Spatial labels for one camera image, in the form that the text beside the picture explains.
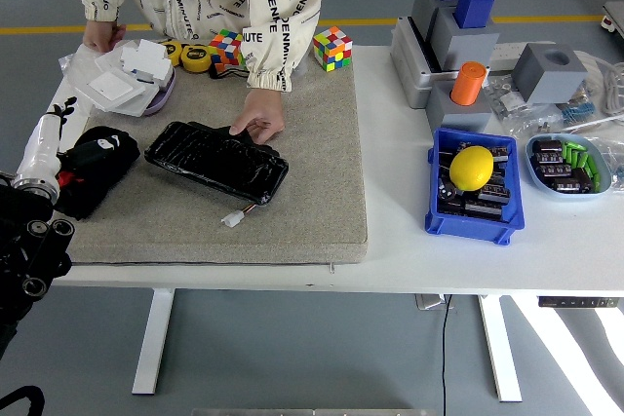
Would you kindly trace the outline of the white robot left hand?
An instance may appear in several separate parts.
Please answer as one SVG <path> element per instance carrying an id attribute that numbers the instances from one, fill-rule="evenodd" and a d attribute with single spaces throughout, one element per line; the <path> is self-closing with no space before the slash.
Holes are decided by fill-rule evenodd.
<path id="1" fill-rule="evenodd" d="M 62 127 L 66 117 L 74 112 L 76 102 L 77 97 L 71 96 L 63 104 L 54 103 L 52 109 L 40 118 L 24 148 L 23 158 L 12 182 L 14 188 L 42 190 L 50 199 L 58 195 L 58 152 Z"/>

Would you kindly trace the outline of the person's left hand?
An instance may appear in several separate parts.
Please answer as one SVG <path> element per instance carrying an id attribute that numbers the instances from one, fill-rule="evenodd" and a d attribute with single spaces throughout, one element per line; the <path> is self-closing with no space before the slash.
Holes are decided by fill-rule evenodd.
<path id="1" fill-rule="evenodd" d="M 240 115 L 229 133 L 247 131 L 256 144 L 264 144 L 285 128 L 282 94 L 278 91 L 251 89 Z"/>

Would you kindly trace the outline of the person's right hand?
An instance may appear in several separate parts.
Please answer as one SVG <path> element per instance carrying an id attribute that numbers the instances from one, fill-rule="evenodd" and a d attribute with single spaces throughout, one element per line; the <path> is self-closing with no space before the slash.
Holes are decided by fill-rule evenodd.
<path id="1" fill-rule="evenodd" d="M 82 43 L 91 50 L 108 53 L 124 38 L 126 31 L 127 25 L 116 21 L 88 20 Z"/>

